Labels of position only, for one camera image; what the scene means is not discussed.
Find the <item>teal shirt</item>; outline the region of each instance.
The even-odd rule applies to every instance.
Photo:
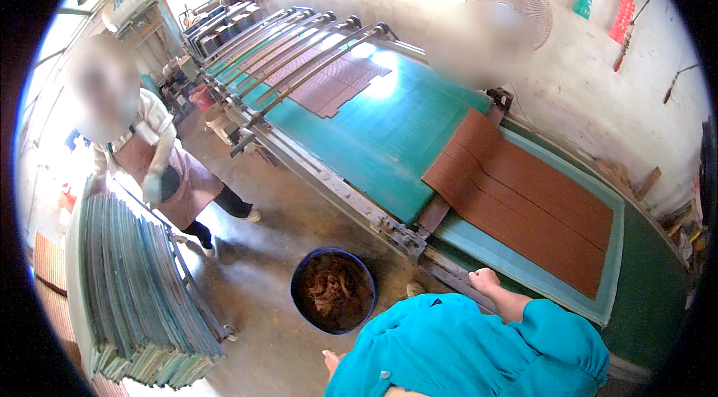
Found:
[[[366,324],[325,397],[381,397],[390,385],[430,397],[593,396],[607,370],[593,326],[549,300],[504,324],[462,294],[422,294]]]

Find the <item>stack of trays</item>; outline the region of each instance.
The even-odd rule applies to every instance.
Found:
[[[114,193],[83,198],[80,280],[92,369],[178,389],[225,357],[184,287],[163,227],[136,218]]]

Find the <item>woman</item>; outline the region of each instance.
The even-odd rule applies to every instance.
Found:
[[[140,88],[137,66],[120,40],[97,34],[78,43],[67,89],[76,99],[77,130],[92,141],[92,193],[102,191],[107,171],[124,170],[142,187],[145,203],[197,236],[207,252],[212,234],[195,218],[212,200],[236,218],[260,220],[252,204],[184,151],[172,115],[157,96]]]
[[[593,396],[606,383],[608,349],[587,320],[509,292],[489,268],[469,278],[499,316],[462,294],[397,302],[346,356],[324,352],[325,397]]]

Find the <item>bucket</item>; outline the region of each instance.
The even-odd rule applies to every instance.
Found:
[[[229,117],[225,115],[222,110],[222,106],[219,103],[211,105],[205,112],[205,124],[208,128],[219,135],[220,139],[229,146],[232,146],[232,141],[229,139],[229,134],[232,133],[237,125],[229,120]]]
[[[328,281],[337,284],[333,288],[337,293],[328,293]],[[332,247],[314,249],[302,258],[289,291],[304,319],[331,335],[342,335],[361,326],[369,319],[377,299],[374,278],[364,263]],[[331,295],[338,298],[327,300]]]
[[[206,111],[217,102],[210,94],[210,89],[204,84],[200,84],[194,89],[194,93],[190,96],[190,101],[203,111]]]

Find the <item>apron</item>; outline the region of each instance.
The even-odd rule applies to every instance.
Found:
[[[157,147],[149,145],[141,137],[131,136],[120,150],[112,153],[112,157],[118,166],[142,185],[156,149]],[[167,193],[167,182],[171,183],[171,190],[176,188],[171,195]],[[169,155],[169,167],[162,176],[163,201],[154,208],[162,212],[179,230],[184,231],[220,194],[223,187],[224,183],[217,176],[192,154],[184,151],[175,140],[175,146]]]

